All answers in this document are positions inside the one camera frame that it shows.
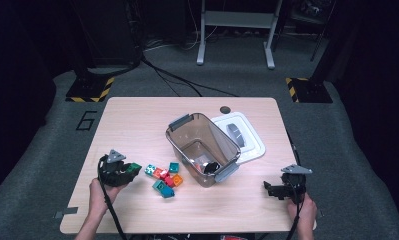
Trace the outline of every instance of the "teal toy block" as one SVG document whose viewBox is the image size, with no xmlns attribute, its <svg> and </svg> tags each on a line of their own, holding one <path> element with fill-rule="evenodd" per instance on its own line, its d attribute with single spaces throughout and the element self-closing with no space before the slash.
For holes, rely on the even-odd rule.
<svg viewBox="0 0 399 240">
<path fill-rule="evenodd" d="M 158 180 L 158 181 L 156 181 L 156 182 L 153 184 L 152 187 L 153 187 L 156 191 L 161 192 L 161 191 L 165 188 L 165 186 L 167 186 L 167 185 L 165 185 L 164 181 Z"/>
<path fill-rule="evenodd" d="M 149 164 L 149 165 L 146 167 L 146 169 L 145 169 L 145 173 L 146 173 L 147 175 L 153 177 L 153 172 L 155 172 L 155 170 L 156 170 L 156 167 L 153 166 L 152 164 Z"/>
<path fill-rule="evenodd" d="M 170 173 L 178 173 L 179 164 L 176 162 L 170 162 Z"/>
<path fill-rule="evenodd" d="M 161 190 L 161 195 L 163 198 L 170 198 L 175 196 L 174 190 L 167 185 L 165 185 L 164 188 Z"/>
</svg>

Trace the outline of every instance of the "round black object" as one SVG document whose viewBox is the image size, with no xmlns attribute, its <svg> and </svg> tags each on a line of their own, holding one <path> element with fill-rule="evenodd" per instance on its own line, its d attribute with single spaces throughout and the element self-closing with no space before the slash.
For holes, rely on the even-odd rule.
<svg viewBox="0 0 399 240">
<path fill-rule="evenodd" d="M 231 112 L 231 109 L 227 106 L 222 106 L 222 107 L 220 107 L 220 112 L 224 113 L 224 114 L 228 114 Z"/>
</svg>

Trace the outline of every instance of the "toy block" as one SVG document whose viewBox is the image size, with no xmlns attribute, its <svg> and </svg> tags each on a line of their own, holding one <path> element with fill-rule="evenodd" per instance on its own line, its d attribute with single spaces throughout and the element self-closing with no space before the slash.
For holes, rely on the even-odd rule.
<svg viewBox="0 0 399 240">
<path fill-rule="evenodd" d="M 126 171 L 126 172 L 131 172 L 131 173 L 133 173 L 134 175 L 138 175 L 141 168 L 142 168 L 142 166 L 140 166 L 139 164 L 137 164 L 137 163 L 131 163 L 131 164 L 128 166 L 127 170 L 125 170 L 125 171 Z"/>
<path fill-rule="evenodd" d="M 156 167 L 153 166 L 152 164 L 149 164 L 146 169 L 145 169 L 145 173 L 149 176 L 153 176 L 153 172 L 155 171 Z"/>
<path fill-rule="evenodd" d="M 165 188 L 165 183 L 162 181 L 162 180 L 157 180 L 154 184 L 153 184 L 153 188 L 156 190 L 156 191 L 158 191 L 158 192 L 161 192 L 162 191 L 162 189 L 164 189 Z"/>
<path fill-rule="evenodd" d="M 173 180 L 174 185 L 175 185 L 176 187 L 180 186 L 180 184 L 183 182 L 183 178 L 182 178 L 180 175 L 178 175 L 178 174 L 175 174 L 175 175 L 172 177 L 172 180 Z"/>
<path fill-rule="evenodd" d="M 162 169 L 156 168 L 155 171 L 153 172 L 152 176 L 155 177 L 156 179 L 161 179 L 161 172 L 162 172 Z"/>
<path fill-rule="evenodd" d="M 164 188 L 161 190 L 161 195 L 163 198 L 174 197 L 174 190 L 164 184 Z"/>
<path fill-rule="evenodd" d="M 165 180 L 166 177 L 170 176 L 170 172 L 167 169 L 163 169 L 162 172 L 160 173 L 159 178 L 161 180 Z"/>
<path fill-rule="evenodd" d="M 167 184 L 168 187 L 173 188 L 175 187 L 174 181 L 170 176 L 166 177 L 164 180 L 165 184 Z"/>
<path fill-rule="evenodd" d="M 179 165 L 176 162 L 170 162 L 170 173 L 178 173 Z"/>
</svg>

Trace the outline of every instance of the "human hand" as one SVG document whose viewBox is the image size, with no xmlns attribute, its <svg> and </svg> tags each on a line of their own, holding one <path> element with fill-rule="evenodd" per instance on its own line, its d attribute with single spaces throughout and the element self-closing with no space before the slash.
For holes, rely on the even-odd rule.
<svg viewBox="0 0 399 240">
<path fill-rule="evenodd" d="M 293 221 L 297 214 L 297 206 L 291 199 L 287 201 L 287 211 L 289 212 L 290 218 Z M 316 216 L 317 204 L 311 199 L 308 193 L 305 193 L 297 225 L 297 232 L 300 240 L 314 239 L 312 230 L 314 228 Z"/>
<path fill-rule="evenodd" d="M 105 185 L 105 190 L 111 203 L 114 203 L 118 193 L 126 186 L 127 184 L 119 187 Z M 105 195 L 103 194 L 99 180 L 94 178 L 90 183 L 89 215 L 94 218 L 102 218 L 106 210 L 108 210 L 108 206 L 105 203 Z"/>
</svg>

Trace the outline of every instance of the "black curtain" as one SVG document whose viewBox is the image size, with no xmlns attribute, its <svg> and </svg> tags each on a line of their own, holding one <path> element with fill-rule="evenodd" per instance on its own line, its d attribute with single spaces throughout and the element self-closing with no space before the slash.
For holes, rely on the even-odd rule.
<svg viewBox="0 0 399 240">
<path fill-rule="evenodd" d="M 0 184 L 46 123 L 56 93 L 31 34 L 15 6 L 0 0 Z"/>
<path fill-rule="evenodd" d="M 369 1 L 335 86 L 354 137 L 399 211 L 399 1 Z"/>
</svg>

